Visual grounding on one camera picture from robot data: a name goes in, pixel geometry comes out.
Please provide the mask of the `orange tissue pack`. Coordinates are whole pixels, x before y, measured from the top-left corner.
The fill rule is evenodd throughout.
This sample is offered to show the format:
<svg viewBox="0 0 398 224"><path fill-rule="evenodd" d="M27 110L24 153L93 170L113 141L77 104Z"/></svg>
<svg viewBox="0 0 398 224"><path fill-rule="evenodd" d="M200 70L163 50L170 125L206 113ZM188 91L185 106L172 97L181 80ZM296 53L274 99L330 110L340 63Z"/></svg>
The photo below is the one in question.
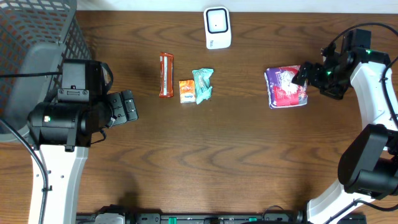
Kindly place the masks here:
<svg viewBox="0 0 398 224"><path fill-rule="evenodd" d="M179 81L180 102L194 103L196 102L195 82L194 80Z"/></svg>

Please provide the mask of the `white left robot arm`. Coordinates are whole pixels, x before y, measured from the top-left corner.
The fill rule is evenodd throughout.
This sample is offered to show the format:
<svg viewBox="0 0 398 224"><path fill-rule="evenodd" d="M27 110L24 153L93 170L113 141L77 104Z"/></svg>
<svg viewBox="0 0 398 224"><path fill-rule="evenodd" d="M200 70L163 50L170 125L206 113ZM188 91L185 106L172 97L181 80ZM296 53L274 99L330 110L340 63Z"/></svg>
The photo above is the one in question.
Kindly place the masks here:
<svg viewBox="0 0 398 224"><path fill-rule="evenodd" d="M34 147L29 223L75 222L92 135L138 118L132 92L110 93L112 84L106 63L68 59L54 99L29 113Z"/></svg>

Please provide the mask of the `grey plastic mesh basket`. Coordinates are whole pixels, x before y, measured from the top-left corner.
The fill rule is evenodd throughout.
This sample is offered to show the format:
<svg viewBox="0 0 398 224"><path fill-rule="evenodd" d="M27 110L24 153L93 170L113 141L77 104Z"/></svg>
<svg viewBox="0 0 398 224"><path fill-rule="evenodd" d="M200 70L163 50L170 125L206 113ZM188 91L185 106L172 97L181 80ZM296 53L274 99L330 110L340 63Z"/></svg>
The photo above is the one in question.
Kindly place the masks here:
<svg viewBox="0 0 398 224"><path fill-rule="evenodd" d="M1 118L27 137L27 116L60 88L64 60L90 59L76 0L1 1Z"/></svg>

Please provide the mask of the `white barcode scanner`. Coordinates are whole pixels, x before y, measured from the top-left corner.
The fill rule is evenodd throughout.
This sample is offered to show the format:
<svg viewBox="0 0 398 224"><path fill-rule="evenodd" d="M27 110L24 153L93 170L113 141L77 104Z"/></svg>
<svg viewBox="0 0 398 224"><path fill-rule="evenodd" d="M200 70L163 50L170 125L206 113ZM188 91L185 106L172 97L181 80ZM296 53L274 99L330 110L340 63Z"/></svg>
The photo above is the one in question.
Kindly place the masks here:
<svg viewBox="0 0 398 224"><path fill-rule="evenodd" d="M209 50L225 49L231 45L231 21L224 6L209 7L203 12L206 47Z"/></svg>

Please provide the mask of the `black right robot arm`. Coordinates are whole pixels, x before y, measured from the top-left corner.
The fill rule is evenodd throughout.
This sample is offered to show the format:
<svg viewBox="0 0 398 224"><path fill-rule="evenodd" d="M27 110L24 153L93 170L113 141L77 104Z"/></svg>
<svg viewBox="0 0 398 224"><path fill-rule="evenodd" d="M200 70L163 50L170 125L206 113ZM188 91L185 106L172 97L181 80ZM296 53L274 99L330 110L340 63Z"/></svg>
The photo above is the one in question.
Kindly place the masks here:
<svg viewBox="0 0 398 224"><path fill-rule="evenodd" d="M323 63L302 65L293 83L342 99L349 87L358 99L363 129L341 156L338 178L290 223L338 223L362 205L397 195L397 98L387 53L363 45L340 53L322 50Z"/></svg>

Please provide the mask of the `purple red sanitary pad pack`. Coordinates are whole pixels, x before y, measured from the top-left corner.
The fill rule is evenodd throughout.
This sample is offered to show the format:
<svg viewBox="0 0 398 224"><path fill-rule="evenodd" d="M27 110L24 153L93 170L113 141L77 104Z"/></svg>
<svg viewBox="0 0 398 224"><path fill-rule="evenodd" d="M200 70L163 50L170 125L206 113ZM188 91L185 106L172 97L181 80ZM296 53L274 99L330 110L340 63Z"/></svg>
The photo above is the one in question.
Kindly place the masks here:
<svg viewBox="0 0 398 224"><path fill-rule="evenodd" d="M293 65L268 68L264 72L271 109L291 108L307 104L307 85L300 86L292 83L292 79L299 69L300 65Z"/></svg>

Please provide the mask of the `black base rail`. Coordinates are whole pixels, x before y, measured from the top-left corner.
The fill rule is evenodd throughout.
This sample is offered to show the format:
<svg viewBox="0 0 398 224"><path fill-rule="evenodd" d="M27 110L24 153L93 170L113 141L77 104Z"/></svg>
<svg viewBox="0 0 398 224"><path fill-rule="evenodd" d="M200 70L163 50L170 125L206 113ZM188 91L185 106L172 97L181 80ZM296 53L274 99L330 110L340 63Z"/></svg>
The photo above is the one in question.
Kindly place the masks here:
<svg viewBox="0 0 398 224"><path fill-rule="evenodd" d="M239 223L308 223L305 212L293 212L277 206L262 213L162 213L133 211L119 205L109 205L95 213L79 213L75 223L125 224L239 224Z"/></svg>

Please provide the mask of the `teal green wipes packet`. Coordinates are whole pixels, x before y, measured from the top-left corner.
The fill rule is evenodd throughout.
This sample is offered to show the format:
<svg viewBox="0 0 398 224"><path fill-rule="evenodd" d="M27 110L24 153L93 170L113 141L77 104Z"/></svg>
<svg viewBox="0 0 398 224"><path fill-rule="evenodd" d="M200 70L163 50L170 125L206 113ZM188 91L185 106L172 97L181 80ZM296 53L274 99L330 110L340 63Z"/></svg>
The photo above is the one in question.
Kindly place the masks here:
<svg viewBox="0 0 398 224"><path fill-rule="evenodd" d="M203 100L211 98L212 86L210 85L210 77L214 70L212 68L201 68L193 70L193 79L195 82L196 104L200 104Z"/></svg>

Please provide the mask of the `red brown snack bar wrapper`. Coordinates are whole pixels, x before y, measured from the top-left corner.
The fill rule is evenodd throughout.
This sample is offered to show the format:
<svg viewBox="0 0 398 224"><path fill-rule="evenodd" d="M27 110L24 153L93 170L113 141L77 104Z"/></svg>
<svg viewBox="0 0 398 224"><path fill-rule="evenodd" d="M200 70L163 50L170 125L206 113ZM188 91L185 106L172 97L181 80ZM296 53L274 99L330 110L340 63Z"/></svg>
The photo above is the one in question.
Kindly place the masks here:
<svg viewBox="0 0 398 224"><path fill-rule="evenodd" d="M174 56L169 53L160 53L160 98L171 98L174 96L173 89L173 71L174 71Z"/></svg>

